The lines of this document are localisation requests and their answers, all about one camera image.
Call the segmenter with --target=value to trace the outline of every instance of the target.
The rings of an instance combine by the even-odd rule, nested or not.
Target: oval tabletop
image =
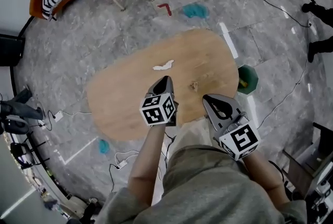
[[[174,60],[168,70],[152,68]],[[234,97],[238,70],[224,40],[206,29],[194,29],[165,39],[94,75],[87,86],[95,124],[110,138],[126,141],[143,137],[148,128],[139,106],[149,87],[169,75],[179,103],[177,125],[204,116],[202,96]]]

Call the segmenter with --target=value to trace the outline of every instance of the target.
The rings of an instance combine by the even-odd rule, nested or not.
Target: white paper scrap
[[[163,71],[163,70],[167,70],[170,69],[172,67],[172,63],[174,62],[174,60],[169,60],[165,65],[163,66],[155,66],[152,69],[155,71]]]

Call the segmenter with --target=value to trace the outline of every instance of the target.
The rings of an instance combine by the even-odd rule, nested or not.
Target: green container
[[[238,92],[248,95],[257,88],[259,78],[253,67],[243,65],[238,68],[238,74],[239,78],[248,84],[247,87],[244,87],[238,83]]]

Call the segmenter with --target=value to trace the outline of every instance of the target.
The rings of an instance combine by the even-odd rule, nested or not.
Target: sleeve
[[[133,223],[134,218],[149,206],[140,202],[127,188],[110,193],[96,224]]]
[[[286,203],[279,208],[279,211],[285,218],[286,224],[306,224],[306,203],[304,200],[296,200]]]

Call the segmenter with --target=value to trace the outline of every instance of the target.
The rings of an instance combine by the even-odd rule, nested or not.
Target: teal cloth
[[[106,154],[110,151],[109,143],[103,139],[100,139],[99,141],[99,152],[101,154]]]
[[[183,7],[183,13],[188,17],[192,18],[194,16],[197,16],[201,19],[206,19],[208,17],[208,10],[205,6],[193,3],[188,4]]]

